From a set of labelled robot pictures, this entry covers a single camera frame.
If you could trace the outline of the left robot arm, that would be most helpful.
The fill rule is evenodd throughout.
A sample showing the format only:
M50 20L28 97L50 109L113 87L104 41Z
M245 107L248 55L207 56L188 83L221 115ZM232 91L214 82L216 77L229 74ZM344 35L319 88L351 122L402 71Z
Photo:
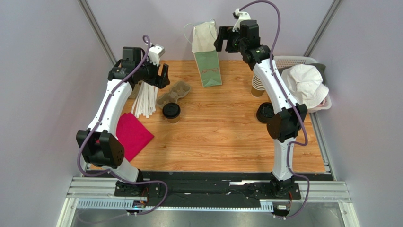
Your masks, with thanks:
M139 47L124 47L123 56L109 71L103 101L88 128L79 130L76 140L79 158L115 174L116 188L140 196L145 192L143 174L125 158L116 136L123 107L135 85L143 81L157 88L169 85L167 64L160 65L165 49L152 45L148 52Z

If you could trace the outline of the green white paper bag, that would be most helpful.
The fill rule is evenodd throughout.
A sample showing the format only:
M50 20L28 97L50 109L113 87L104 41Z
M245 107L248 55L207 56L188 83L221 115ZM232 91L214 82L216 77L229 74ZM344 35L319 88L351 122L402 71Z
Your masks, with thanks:
M219 56L214 46L218 37L216 20L212 18L198 24L188 23L183 28L183 34L191 45L202 86L221 86Z

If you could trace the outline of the stack of paper cups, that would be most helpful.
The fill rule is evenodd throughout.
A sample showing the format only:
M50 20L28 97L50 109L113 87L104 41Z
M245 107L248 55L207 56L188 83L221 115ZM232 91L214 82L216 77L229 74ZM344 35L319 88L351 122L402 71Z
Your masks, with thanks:
M265 92L265 88L256 74L252 78L251 95L261 97Z

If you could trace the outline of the single pulp cup carrier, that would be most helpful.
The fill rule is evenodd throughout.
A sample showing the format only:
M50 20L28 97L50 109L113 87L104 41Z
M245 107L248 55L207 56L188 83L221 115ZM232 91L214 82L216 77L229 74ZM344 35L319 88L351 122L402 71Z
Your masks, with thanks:
M156 107L162 109L168 103L177 103L179 99L188 95L191 89L192 87L184 81L176 82L168 92L160 95L156 99Z

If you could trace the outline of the black cup lid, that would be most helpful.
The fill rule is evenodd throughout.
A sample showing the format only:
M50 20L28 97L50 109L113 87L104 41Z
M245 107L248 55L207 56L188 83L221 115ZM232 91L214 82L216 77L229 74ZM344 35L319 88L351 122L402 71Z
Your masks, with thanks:
M180 115L181 108L177 103L167 103L162 108L162 114L165 117L176 117Z

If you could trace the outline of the brown paper coffee cup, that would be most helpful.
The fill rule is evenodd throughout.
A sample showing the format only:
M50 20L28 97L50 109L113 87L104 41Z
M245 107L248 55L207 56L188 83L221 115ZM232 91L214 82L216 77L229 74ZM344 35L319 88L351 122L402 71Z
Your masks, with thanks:
M165 119L166 119L166 121L167 121L168 123L176 124L176 123L179 122L180 116L179 116L179 115L176 116L176 117L166 117L166 116L165 116Z

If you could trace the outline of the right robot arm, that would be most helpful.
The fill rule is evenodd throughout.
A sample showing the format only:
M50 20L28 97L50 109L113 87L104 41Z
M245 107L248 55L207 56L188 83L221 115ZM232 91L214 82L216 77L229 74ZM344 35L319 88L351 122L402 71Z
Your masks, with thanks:
M291 167L292 153L298 132L303 128L307 114L305 104L299 104L285 86L276 67L271 50L260 43L256 20L243 20L237 26L220 26L214 46L218 52L227 41L225 51L241 53L268 94L274 115L267 122L267 131L275 144L275 163L270 181L270 192L282 198L295 190Z

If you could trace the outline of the stack of pulp cup carriers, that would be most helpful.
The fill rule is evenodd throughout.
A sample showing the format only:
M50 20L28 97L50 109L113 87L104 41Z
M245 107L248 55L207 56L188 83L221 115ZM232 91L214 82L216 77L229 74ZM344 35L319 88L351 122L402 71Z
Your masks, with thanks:
M136 84L128 98L135 99L140 91L140 87L141 87L141 83Z

